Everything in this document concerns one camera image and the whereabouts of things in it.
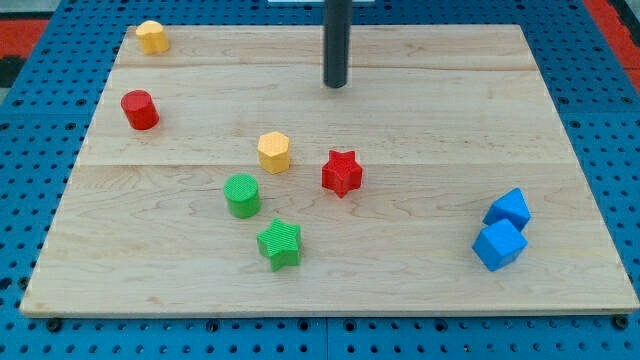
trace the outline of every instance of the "plastic block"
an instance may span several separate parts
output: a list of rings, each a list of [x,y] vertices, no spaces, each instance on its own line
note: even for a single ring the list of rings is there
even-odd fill
[[[322,187],[343,198],[350,190],[362,186],[362,167],[356,162],[356,152],[329,151],[329,162],[322,167]]]
[[[164,27],[157,21],[147,20],[136,28],[140,48],[145,54],[154,54],[169,50],[169,39]]]
[[[502,219],[509,219],[518,231],[522,231],[531,219],[529,207],[522,190],[519,188],[509,191],[491,204],[491,208],[482,222],[492,225]]]
[[[136,130],[151,129],[160,119],[151,95],[144,90],[134,90],[125,94],[120,100],[120,106],[129,120],[129,125]]]
[[[260,166],[271,174],[287,170],[291,163],[289,138],[277,131],[260,136],[258,160]]]
[[[300,264],[300,225],[286,224],[275,218],[267,230],[258,234],[257,239],[260,254],[271,261],[271,271]]]
[[[260,211],[258,182],[248,174],[236,174],[224,184],[224,196],[231,215],[245,219]]]
[[[496,271],[514,262],[527,244],[518,229],[504,219],[482,229],[472,248],[487,269]]]

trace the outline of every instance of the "blue cube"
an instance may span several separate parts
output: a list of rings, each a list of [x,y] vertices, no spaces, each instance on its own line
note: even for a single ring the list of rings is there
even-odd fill
[[[514,262],[527,246],[527,239],[507,220],[500,220],[482,231],[473,250],[490,271]]]
[[[518,231],[522,231],[531,219],[529,207],[527,207],[522,190],[519,188],[509,191],[491,204],[491,208],[482,222],[492,225],[503,219],[511,221]]]

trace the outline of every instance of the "black pole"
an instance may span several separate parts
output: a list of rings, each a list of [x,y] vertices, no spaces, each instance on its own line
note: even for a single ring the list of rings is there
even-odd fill
[[[340,88],[347,84],[352,0],[324,1],[324,84]]]

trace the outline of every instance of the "red cylinder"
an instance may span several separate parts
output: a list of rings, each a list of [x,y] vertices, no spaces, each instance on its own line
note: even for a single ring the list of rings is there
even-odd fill
[[[154,127],[160,117],[153,106],[151,95],[144,90],[134,90],[122,97],[120,106],[124,110],[129,124],[136,130],[147,130]]]

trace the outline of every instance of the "green block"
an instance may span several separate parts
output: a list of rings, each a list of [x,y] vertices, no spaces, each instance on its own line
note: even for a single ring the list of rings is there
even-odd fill
[[[224,184],[224,196],[231,215],[246,219],[260,211],[258,182],[249,174],[236,174]]]
[[[275,218],[267,230],[258,234],[257,239],[260,254],[271,261],[271,271],[300,264],[300,225],[286,224]]]

